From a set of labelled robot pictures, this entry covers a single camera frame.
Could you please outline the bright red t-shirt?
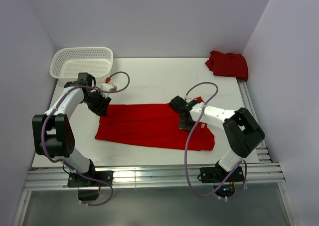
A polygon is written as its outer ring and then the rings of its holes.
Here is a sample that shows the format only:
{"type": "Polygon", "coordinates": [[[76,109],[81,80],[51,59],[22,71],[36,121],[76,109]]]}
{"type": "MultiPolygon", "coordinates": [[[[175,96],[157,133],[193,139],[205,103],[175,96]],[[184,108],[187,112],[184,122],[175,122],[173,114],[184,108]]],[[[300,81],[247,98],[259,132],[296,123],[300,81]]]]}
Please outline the bright red t-shirt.
{"type": "Polygon", "coordinates": [[[197,126],[186,144],[189,132],[179,128],[179,115],[165,104],[109,105],[99,119],[96,140],[114,143],[193,151],[212,151],[215,145],[210,129],[197,126]]]}

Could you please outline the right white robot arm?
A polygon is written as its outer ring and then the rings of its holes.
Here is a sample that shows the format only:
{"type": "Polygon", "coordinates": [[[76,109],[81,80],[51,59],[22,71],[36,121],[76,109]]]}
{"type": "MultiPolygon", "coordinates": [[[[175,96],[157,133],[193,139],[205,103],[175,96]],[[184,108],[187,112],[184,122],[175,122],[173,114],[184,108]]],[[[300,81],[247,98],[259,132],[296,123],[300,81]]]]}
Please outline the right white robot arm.
{"type": "Polygon", "coordinates": [[[187,102],[180,96],[173,98],[169,106],[179,115],[179,128],[190,131],[187,145],[200,123],[224,130],[230,149],[215,165],[216,177],[221,181],[227,181],[238,163],[265,139],[264,131],[246,108],[225,110],[196,99],[187,102]]]}

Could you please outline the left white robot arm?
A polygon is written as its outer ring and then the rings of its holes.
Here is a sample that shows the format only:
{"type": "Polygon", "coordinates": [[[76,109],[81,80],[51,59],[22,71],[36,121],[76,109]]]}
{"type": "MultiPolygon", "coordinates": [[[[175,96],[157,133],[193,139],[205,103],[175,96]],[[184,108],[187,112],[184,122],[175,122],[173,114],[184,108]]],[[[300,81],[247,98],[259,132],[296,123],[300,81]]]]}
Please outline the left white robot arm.
{"type": "Polygon", "coordinates": [[[95,88],[96,80],[89,73],[79,73],[76,81],[67,82],[57,102],[44,114],[32,118],[35,152],[51,162],[63,162],[79,172],[79,180],[86,186],[95,184],[97,173],[92,160],[75,148],[75,137],[69,119],[79,104],[85,103],[97,116],[106,116],[111,101],[95,88]]]}

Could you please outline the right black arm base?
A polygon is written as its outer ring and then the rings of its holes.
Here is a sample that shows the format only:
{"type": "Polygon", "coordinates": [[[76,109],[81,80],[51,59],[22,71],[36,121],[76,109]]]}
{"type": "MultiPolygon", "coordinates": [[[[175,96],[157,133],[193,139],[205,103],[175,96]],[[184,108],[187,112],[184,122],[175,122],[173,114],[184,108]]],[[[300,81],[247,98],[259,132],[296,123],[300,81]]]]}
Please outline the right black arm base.
{"type": "MultiPolygon", "coordinates": [[[[202,167],[200,174],[197,176],[198,181],[203,184],[221,183],[229,172],[226,172],[220,166],[202,167]]],[[[247,180],[247,170],[243,170],[241,166],[237,166],[232,174],[226,179],[225,183],[215,191],[215,196],[228,199],[234,197],[244,189],[247,180]]]]}

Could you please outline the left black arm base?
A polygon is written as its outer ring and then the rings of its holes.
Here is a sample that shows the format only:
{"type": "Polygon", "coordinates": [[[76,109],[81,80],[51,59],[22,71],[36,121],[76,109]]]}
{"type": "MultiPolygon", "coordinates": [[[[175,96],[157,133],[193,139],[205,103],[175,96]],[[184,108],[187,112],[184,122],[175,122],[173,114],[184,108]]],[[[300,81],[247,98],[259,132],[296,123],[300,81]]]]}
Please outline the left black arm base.
{"type": "Polygon", "coordinates": [[[81,175],[72,171],[67,172],[64,167],[62,168],[69,175],[67,188],[77,188],[78,199],[80,201],[92,203],[98,199],[102,186],[112,185],[113,171],[97,171],[92,162],[90,163],[88,172],[81,173],[81,175]]]}

